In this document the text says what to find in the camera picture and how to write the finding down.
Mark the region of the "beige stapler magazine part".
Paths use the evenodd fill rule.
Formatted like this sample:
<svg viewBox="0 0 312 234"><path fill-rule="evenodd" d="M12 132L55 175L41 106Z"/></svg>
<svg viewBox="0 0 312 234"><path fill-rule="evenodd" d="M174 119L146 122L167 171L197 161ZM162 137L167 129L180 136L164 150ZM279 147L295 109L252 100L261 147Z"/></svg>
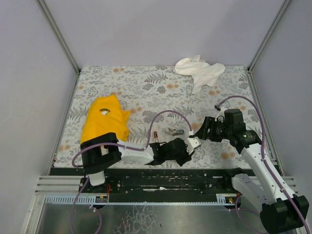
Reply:
<svg viewBox="0 0 312 234"><path fill-rule="evenodd" d="M185 132L183 129L172 129L172 128L168 128L168 133L172 136L181 136L183 135Z"/></svg>

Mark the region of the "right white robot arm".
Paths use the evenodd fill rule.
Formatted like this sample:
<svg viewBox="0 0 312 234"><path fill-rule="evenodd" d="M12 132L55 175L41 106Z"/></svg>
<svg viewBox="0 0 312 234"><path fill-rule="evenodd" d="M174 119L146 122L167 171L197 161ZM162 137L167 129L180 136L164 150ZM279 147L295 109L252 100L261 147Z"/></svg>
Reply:
<svg viewBox="0 0 312 234"><path fill-rule="evenodd" d="M224 177L234 190L245 196L257 209L268 233L279 234L307 227L308 200L303 195L296 195L284 181L270 157L264 153L258 134L247 130L240 110L225 110L222 120L205 117L195 137L212 142L228 140L247 161L258 184L251 181L240 168L228 170Z"/></svg>

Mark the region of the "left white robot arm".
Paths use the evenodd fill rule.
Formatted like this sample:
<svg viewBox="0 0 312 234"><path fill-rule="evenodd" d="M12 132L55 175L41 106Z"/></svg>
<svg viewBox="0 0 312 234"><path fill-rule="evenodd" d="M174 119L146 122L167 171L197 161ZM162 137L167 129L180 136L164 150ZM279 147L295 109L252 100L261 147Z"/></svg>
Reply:
<svg viewBox="0 0 312 234"><path fill-rule="evenodd" d="M182 166L192 159L195 149L200 145L197 138L176 138L140 148L136 144L117 139L115 133L107 133L82 143L79 154L84 172L95 187L105 183L105 170L119 161L155 166L174 160Z"/></svg>

